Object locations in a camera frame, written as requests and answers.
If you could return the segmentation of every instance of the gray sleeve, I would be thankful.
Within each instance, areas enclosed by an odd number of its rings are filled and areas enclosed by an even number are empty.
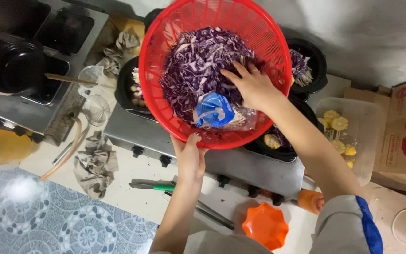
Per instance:
[[[380,233],[363,198],[338,196],[325,203],[310,254],[382,254]]]

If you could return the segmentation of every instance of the orange plastic bowl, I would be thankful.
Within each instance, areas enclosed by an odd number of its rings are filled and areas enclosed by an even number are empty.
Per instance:
[[[251,0],[177,0],[155,18],[145,34],[139,54],[140,88],[149,110],[173,136],[186,142],[191,133],[203,139],[197,145],[210,149],[239,147],[263,134],[272,120],[258,113],[254,130],[216,131],[193,128],[174,116],[163,98],[159,79],[164,61],[182,32],[207,26],[239,34],[257,59],[265,62],[265,72],[274,86],[288,96],[291,86],[291,61],[286,40],[277,23]]]
[[[289,232],[283,212],[267,203],[247,210],[247,219],[242,223],[242,229],[248,237],[266,246],[270,251],[283,247]]]

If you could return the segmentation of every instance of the hand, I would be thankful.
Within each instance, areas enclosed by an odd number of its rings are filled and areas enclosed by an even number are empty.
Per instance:
[[[176,160],[178,161],[178,181],[184,183],[195,183],[203,181],[203,174],[206,169],[204,155],[208,148],[197,147],[202,137],[191,134],[187,143],[170,135],[175,149]]]
[[[239,89],[244,98],[244,107],[265,112],[269,108],[269,102],[276,100],[277,97],[285,98],[283,93],[273,86],[269,77],[261,74],[255,65],[248,64],[250,72],[236,61],[233,62],[233,65],[242,78],[227,70],[221,70],[220,73]]]

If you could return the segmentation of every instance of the patterned tile floor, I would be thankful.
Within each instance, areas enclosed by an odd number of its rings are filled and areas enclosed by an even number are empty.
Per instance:
[[[157,224],[37,178],[0,172],[0,254],[148,253]]]

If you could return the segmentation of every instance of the orange bottle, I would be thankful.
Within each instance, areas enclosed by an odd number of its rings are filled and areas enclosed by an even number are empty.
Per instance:
[[[299,192],[299,199],[297,201],[299,207],[306,211],[319,215],[324,207],[324,196],[322,193],[307,189],[301,189]]]

